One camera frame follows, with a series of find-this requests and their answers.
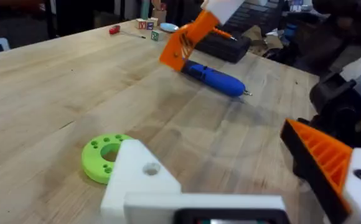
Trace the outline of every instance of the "screwdriver handle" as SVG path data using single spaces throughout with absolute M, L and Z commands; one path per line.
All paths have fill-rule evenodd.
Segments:
M 237 78 L 191 60 L 186 61 L 182 73 L 188 74 L 200 80 L 202 83 L 231 97 L 241 96 L 242 94 L 251 94 L 246 90 L 245 85 Z

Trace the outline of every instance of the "red object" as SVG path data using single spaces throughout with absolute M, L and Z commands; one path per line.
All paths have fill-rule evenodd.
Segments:
M 161 3 L 160 8 L 162 11 L 167 10 L 167 4 Z
M 113 26 L 108 32 L 110 33 L 110 35 L 116 34 L 120 31 L 120 26 L 119 25 L 115 25 Z

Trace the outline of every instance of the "wooden tabletop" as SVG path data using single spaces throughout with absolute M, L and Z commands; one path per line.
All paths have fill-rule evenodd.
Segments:
M 231 99 L 161 65 L 166 41 L 148 30 L 121 25 L 141 39 L 108 29 L 0 53 L 0 223 L 99 223 L 105 186 L 80 161 L 105 133 L 140 139 L 185 192 L 280 194 L 291 221 L 308 223 L 314 197 L 291 172 L 279 132 L 285 118 L 313 116 L 315 76 L 195 50 L 192 60 L 253 93 Z

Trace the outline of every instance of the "green ring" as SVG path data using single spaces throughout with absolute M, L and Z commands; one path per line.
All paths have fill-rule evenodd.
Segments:
M 93 138 L 82 149 L 82 167 L 92 180 L 108 184 L 115 162 L 105 160 L 102 155 L 118 152 L 121 142 L 132 139 L 125 134 L 103 134 Z

